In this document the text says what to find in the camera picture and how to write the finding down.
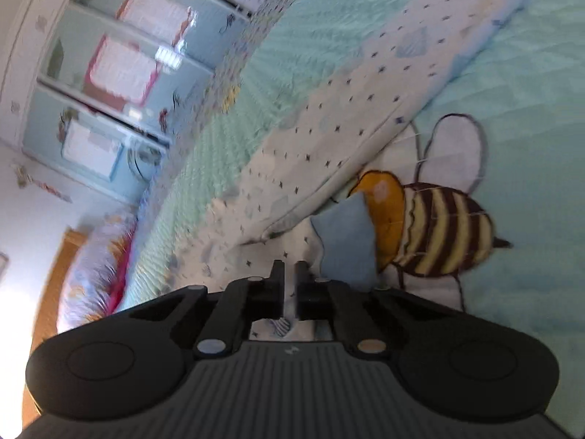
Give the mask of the electric fan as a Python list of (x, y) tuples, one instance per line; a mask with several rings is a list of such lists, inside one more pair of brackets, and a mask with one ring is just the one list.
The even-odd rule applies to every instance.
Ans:
[(163, 151), (149, 144), (139, 143), (127, 150), (130, 172), (142, 183), (148, 183), (163, 159)]

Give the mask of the mint green bee quilt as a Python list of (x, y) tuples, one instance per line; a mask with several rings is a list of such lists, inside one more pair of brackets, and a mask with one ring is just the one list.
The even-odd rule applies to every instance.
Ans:
[[(295, 0), (198, 133), (156, 217), (139, 220), (122, 299), (171, 291), (171, 268), (211, 203), (273, 129), (411, 0)], [(542, 339), (560, 363), (548, 415), (584, 434), (584, 0), (525, 0), (415, 116), (472, 116), (487, 143), (473, 191), (512, 242), (462, 278), (474, 314)]]

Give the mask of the floral long pillow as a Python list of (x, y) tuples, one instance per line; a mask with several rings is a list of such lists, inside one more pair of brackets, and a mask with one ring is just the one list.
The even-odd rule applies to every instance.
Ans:
[(119, 303), (136, 215), (119, 211), (104, 218), (75, 254), (64, 278), (57, 308), (57, 332), (99, 320)]

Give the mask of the white upper cabinet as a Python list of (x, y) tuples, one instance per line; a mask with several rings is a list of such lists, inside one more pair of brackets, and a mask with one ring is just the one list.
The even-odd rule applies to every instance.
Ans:
[(18, 150), (39, 66), (69, 0), (1, 0), (1, 141)]

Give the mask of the hanging wall ornament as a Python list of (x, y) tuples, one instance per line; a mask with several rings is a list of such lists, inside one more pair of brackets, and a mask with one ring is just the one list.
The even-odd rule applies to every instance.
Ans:
[(62, 200), (66, 203), (72, 203), (71, 198), (47, 183), (36, 179), (35, 177), (31, 176), (26, 168), (25, 165), (20, 164), (13, 164), (12, 165), (13, 172), (15, 173), (17, 179), (17, 186), (19, 189), (25, 189), (29, 185), (34, 185), (42, 189), (46, 193), (50, 193), (52, 196), (57, 197), (58, 199)]

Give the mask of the magenta bed sheet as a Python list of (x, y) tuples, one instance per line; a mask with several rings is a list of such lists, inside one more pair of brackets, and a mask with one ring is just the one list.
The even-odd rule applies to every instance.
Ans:
[(127, 271), (130, 263), (130, 255), (132, 249), (134, 232), (126, 238), (124, 250), (118, 263), (116, 277), (113, 281), (112, 288), (109, 294), (109, 299), (106, 307), (106, 315), (109, 316), (115, 312), (124, 296), (126, 288)]

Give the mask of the white patterned baby garment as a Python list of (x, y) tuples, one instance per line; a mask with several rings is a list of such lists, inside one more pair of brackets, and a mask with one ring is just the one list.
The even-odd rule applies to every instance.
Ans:
[(222, 291), (282, 260), (463, 310), (462, 274), (507, 248), (473, 197), (487, 143), (473, 117), (452, 113), (422, 144), (415, 116), (524, 1), (408, 2), (270, 132), (209, 206), (169, 288)]

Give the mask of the wooden headboard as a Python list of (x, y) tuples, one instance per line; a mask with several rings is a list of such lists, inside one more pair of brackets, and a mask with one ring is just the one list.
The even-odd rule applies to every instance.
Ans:
[(61, 239), (60, 247), (54, 256), (52, 267), (39, 300), (33, 328), (30, 353), (34, 352), (46, 339), (57, 334), (57, 312), (64, 279), (67, 276), (76, 253), (86, 242), (88, 235), (68, 228)]

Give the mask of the pale blue sliding wardrobe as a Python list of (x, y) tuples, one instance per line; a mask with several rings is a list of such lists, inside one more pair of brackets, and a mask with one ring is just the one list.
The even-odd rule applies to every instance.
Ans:
[(127, 150), (166, 154), (170, 112), (209, 82), (248, 22), (225, 0), (69, 0), (39, 66), (25, 153), (137, 203), (149, 183)]

